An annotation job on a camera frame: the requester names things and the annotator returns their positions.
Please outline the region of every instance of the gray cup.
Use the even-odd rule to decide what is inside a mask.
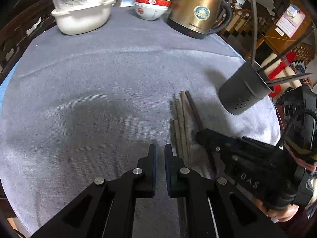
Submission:
[[[219,89],[219,99],[229,113],[241,114],[255,105],[265,96],[274,91],[265,81],[269,78],[265,72],[256,72],[260,66],[255,63],[254,68],[247,60]]]

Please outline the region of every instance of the red band on bowl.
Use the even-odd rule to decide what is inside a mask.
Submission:
[[[139,3],[155,4],[160,6],[170,6],[171,2],[167,0],[135,0]]]

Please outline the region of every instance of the human hand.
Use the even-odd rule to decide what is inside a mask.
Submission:
[[[277,218],[280,222],[290,220],[298,211],[299,206],[287,205],[283,210],[267,209],[263,202],[257,198],[253,198],[253,203],[268,217]]]

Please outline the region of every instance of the stack of bowls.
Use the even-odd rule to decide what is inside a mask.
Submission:
[[[135,0],[135,11],[144,20],[155,20],[167,11],[171,0]]]

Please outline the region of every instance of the kettle base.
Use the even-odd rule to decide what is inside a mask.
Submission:
[[[176,23],[175,21],[171,20],[170,17],[167,18],[166,23],[168,24],[168,26],[175,29],[176,31],[178,31],[186,36],[192,37],[192,38],[204,39],[207,36],[206,34],[196,32],[194,30],[191,30],[189,28],[186,28],[186,27]]]

